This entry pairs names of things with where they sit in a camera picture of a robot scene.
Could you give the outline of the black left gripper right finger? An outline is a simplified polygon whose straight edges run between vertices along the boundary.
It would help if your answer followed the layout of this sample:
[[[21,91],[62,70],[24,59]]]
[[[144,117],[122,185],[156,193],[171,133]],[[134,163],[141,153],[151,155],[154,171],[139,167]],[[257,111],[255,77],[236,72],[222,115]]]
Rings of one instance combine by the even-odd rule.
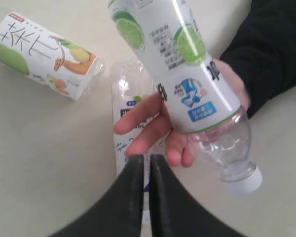
[[[164,156],[150,156],[149,209],[154,237],[241,237],[200,205]]]

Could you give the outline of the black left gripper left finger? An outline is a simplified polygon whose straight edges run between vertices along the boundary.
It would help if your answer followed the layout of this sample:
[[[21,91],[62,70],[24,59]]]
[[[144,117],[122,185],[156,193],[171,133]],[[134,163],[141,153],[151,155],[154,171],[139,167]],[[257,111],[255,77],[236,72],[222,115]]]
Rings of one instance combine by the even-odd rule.
[[[106,193],[53,237],[139,237],[142,229],[144,158],[133,155]]]

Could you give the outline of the person's open hand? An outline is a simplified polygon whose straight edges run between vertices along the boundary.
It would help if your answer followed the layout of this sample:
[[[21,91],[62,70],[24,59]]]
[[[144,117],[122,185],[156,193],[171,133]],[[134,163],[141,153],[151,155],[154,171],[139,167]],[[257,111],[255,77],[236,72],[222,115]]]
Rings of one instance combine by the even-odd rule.
[[[247,110],[250,106],[250,96],[245,85],[248,74],[243,68],[228,64],[222,60],[216,59],[215,64],[239,97],[244,109]],[[152,120],[128,147],[127,156],[145,153],[160,138],[167,135],[166,155],[169,164],[184,167],[193,165],[195,156],[187,147],[186,137],[173,129],[167,109],[158,92],[143,99],[128,111],[114,125],[114,132],[119,135],[126,134],[149,118]]]

